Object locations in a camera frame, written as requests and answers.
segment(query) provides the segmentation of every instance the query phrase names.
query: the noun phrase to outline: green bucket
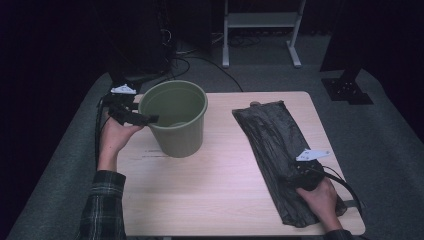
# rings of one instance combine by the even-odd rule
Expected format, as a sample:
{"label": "green bucket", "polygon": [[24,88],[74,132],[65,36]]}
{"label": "green bucket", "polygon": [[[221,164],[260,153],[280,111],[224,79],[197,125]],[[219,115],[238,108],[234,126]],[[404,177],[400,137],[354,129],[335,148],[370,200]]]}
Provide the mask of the green bucket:
{"label": "green bucket", "polygon": [[188,157],[202,146],[206,93],[194,83],[174,80],[149,89],[138,104],[145,115],[158,115],[149,124],[162,151],[175,158]]}

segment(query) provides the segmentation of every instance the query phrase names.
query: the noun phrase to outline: table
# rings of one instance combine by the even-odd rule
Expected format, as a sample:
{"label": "table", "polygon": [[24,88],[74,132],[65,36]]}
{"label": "table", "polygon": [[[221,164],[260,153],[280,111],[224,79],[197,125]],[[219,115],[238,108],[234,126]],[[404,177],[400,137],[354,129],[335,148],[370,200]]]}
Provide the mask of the table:
{"label": "table", "polygon": [[294,48],[306,0],[301,0],[297,12],[271,12],[271,13],[230,13],[228,0],[224,8],[224,45],[222,48],[222,66],[230,66],[228,49],[228,29],[230,28],[264,28],[264,27],[292,27],[291,39],[286,41],[287,49],[295,68],[301,68],[299,56]]}
{"label": "table", "polygon": [[[204,140],[186,158],[162,153],[149,128],[137,132],[118,156],[127,176],[123,196],[129,236],[295,236],[321,235],[320,223],[283,225],[246,135],[231,111],[252,101],[283,100],[311,149],[331,145],[306,92],[208,93]],[[320,162],[343,176],[334,154]],[[352,197],[335,184],[343,200]],[[365,226],[356,208],[340,217],[354,235]]]}

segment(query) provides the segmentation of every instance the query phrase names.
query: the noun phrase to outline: white tag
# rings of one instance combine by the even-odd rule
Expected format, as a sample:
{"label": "white tag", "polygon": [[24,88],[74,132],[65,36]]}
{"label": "white tag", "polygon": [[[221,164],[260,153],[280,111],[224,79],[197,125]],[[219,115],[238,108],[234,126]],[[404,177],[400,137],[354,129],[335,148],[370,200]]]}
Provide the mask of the white tag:
{"label": "white tag", "polygon": [[117,88],[112,88],[110,90],[112,93],[123,93],[123,94],[136,94],[136,91],[130,87],[128,87],[127,84],[124,84]]}
{"label": "white tag", "polygon": [[320,150],[309,150],[305,149],[298,157],[297,161],[311,161],[320,157],[326,157],[330,155],[330,151],[320,151]]}

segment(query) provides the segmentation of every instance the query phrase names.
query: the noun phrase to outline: gray carpet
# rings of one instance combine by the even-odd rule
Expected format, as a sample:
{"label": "gray carpet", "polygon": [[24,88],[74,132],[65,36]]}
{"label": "gray carpet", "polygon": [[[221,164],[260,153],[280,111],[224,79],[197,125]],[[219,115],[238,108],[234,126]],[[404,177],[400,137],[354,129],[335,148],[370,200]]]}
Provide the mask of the gray carpet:
{"label": "gray carpet", "polygon": [[[347,182],[365,205],[365,236],[372,240],[424,237],[424,146],[385,95],[380,83],[362,70],[357,83],[374,105],[332,102],[320,73],[328,36],[299,36],[296,47],[303,64],[294,69],[285,37],[264,37],[247,48],[230,48],[230,68],[245,92],[306,91],[311,95]],[[179,51],[190,50],[184,45]],[[221,48],[195,52],[221,65]],[[192,81],[206,92],[239,92],[237,84],[211,63],[185,58],[190,69],[178,79]],[[173,75],[187,64],[173,61]],[[163,78],[142,86],[145,92]],[[99,77],[81,103],[68,131],[34,190],[8,239],[72,239],[94,175],[96,104],[111,80]]]}

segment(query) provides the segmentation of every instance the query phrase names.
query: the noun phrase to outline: white metal stand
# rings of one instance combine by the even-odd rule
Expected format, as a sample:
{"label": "white metal stand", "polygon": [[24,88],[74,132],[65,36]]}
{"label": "white metal stand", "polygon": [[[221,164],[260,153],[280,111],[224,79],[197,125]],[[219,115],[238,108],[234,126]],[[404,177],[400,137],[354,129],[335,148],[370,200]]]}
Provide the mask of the white metal stand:
{"label": "white metal stand", "polygon": [[224,16],[224,46],[222,49],[222,66],[230,66],[228,49],[228,29],[230,28],[263,28],[263,27],[293,27],[291,40],[287,41],[287,48],[295,68],[301,68],[299,56],[294,44],[302,21],[303,9],[306,0],[300,1],[297,12],[277,12],[277,13],[229,13],[228,0],[225,0]]}

